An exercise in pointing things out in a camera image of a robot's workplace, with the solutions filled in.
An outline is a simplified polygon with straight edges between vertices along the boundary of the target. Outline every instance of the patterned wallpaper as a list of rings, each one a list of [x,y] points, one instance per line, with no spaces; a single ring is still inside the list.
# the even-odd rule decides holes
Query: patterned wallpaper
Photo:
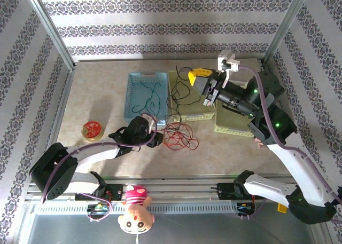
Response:
[[[318,166],[342,186],[342,0],[305,0],[273,61],[302,139]],[[336,219],[342,219],[338,208]],[[334,243],[342,225],[327,223]]]
[[[74,60],[262,57],[292,0],[42,0]]]
[[[11,243],[68,69],[29,0],[0,0],[0,244]]]

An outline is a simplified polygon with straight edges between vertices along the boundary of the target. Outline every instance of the yellow basket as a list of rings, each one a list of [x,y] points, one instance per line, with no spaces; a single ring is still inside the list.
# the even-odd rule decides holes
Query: yellow basket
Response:
[[[188,79],[188,72],[181,72],[180,77],[183,79]],[[169,79],[169,93],[171,93],[172,88],[176,84],[177,79],[177,72],[175,70],[168,72],[168,79]],[[192,103],[200,97],[199,93],[190,85],[189,81],[182,81],[180,78],[178,78],[179,81],[181,81],[183,84],[185,84],[190,89],[190,94],[181,100],[182,104],[189,104]],[[177,90],[180,93],[180,96],[187,95],[188,89],[183,85],[179,84],[177,86]],[[204,96],[200,97],[200,100],[197,103],[194,103],[192,105],[185,105],[185,106],[179,106],[179,113],[182,116],[182,121],[198,121],[198,120],[210,120],[215,115],[215,107],[214,106],[204,106],[203,102],[205,100]],[[175,108],[176,104],[172,99],[170,99],[169,104],[171,108]],[[174,117],[175,122],[179,122],[180,118],[175,116]]]
[[[260,63],[257,59],[240,59],[241,65],[247,65],[254,68],[255,70],[260,70]],[[247,87],[248,81],[253,77],[253,73],[246,70],[239,70],[238,72],[233,72],[229,80],[242,88]],[[254,137],[248,124],[250,119],[248,116],[242,116],[237,113],[231,112],[222,107],[220,101],[216,102],[216,115],[215,115],[215,128],[214,131],[218,133],[228,133],[230,135]]]
[[[248,116],[242,116],[231,112],[223,108],[220,101],[216,102],[215,132],[253,137],[254,134],[248,126],[250,121]]]

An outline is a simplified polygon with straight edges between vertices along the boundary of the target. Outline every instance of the small round container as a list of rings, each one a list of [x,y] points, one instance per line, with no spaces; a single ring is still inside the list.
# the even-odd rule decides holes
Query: small round container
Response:
[[[99,141],[103,136],[103,128],[96,121],[89,121],[82,127],[82,135],[87,141]]]

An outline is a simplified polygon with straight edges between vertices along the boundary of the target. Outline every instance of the pink plush toy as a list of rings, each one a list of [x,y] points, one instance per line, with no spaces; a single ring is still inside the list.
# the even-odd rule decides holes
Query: pink plush toy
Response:
[[[118,222],[124,232],[141,234],[151,229],[154,216],[147,210],[152,198],[142,186],[127,186],[125,213],[119,216]]]

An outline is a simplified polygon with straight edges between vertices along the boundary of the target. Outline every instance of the marble countertop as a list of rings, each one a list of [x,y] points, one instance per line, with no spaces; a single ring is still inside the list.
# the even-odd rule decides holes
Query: marble countertop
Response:
[[[179,67],[216,69],[216,60],[136,60],[77,63],[68,97],[58,142],[64,146],[88,143],[81,134],[82,126],[91,120],[101,123],[104,136],[127,125],[123,119],[128,74],[141,71],[174,70]],[[248,80],[241,73],[236,80]],[[266,147],[258,149],[253,138],[214,132],[214,119],[189,122],[199,140],[195,151],[171,151],[163,144],[142,147],[113,160],[93,164],[102,176],[194,176],[239,174],[252,170],[258,174],[287,174],[281,161]]]

